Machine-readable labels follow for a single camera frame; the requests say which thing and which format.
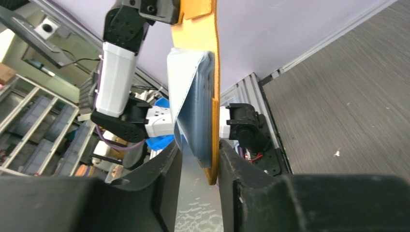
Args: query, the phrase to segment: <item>black servo bracket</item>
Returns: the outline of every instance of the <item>black servo bracket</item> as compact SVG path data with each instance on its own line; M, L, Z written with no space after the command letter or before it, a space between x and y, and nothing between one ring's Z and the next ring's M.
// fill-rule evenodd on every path
M170 25L178 22L180 0L122 0L122 5L136 8L139 14L152 21Z
M138 55L148 27L153 24L154 21L143 18L137 9L119 6L105 16L103 38Z
M108 116L94 109L91 121L127 142L137 143L148 138L145 124L148 123L146 114L149 108L151 105L148 102L130 95L120 117Z
M264 115L246 103L232 103L230 110L230 140L238 140L239 145L252 154L261 155L252 164L270 176L292 173L288 159L280 148L275 148Z

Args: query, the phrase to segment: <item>shelving rack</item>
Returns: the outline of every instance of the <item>shelving rack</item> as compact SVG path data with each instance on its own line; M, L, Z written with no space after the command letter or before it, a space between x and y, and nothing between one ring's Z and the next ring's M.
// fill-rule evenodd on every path
M21 92L16 89L19 82L27 82L33 88L16 101L16 96L21 95ZM0 118L0 145L8 140L10 134L19 136L20 141L12 148L7 160L1 165L0 175L42 175L46 167L52 165L50 161L62 145L69 129L73 127L79 109L74 103L18 74L0 90L0 103L10 97L13 97L14 102L12 109L8 109L7 114L3 114ZM56 115L53 113L56 111L53 107L58 101L63 102L65 106ZM37 133L44 119L50 115L53 116L54 121L47 125L40 143L33 145L30 138ZM76 137L72 142L72 145L75 145L75 157L70 169L63 175L70 176L75 173L94 129L95 125L91 121L86 121L80 126L79 131L81 131L78 135L81 138Z

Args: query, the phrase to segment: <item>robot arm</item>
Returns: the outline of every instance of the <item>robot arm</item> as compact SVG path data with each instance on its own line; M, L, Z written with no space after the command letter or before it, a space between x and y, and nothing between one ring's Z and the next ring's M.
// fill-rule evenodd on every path
M95 111L91 120L119 138L130 143L173 134L174 125L169 108L151 106L148 102L128 95L122 120ZM243 148L255 153L265 150L270 142L261 130L263 115L245 103L233 103L220 108L220 138L238 140Z
M141 45L155 21L175 24L177 0L123 0L106 15L97 112L119 118L123 115Z

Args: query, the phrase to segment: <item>purple cable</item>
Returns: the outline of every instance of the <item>purple cable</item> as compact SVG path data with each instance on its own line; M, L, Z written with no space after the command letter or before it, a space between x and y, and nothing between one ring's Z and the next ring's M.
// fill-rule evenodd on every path
M94 106L97 103L98 89L100 89L101 73L103 72L103 64L102 64L103 61L104 61L104 51L102 51L102 53L101 53L101 62L100 62L100 66L98 67L98 72L99 73L98 73L98 78L97 78L97 92L95 94ZM145 139L144 139L144 140L140 141L139 143L137 143L135 145L132 145L132 146L128 146L128 147L116 146L116 145L110 143L108 140L106 140L103 137L103 133L101 132L101 129L97 124L96 124L95 130L97 131L97 134L100 137L101 141L103 141L105 144L107 144L110 148L113 148L113 149L118 150L118 151L129 151L129 150L135 149L135 148L137 148L140 145L145 143Z
M244 152L243 152L243 150L242 150L242 148L241 148L240 146L238 146L238 152L239 152L239 156L240 156L240 157L245 158Z

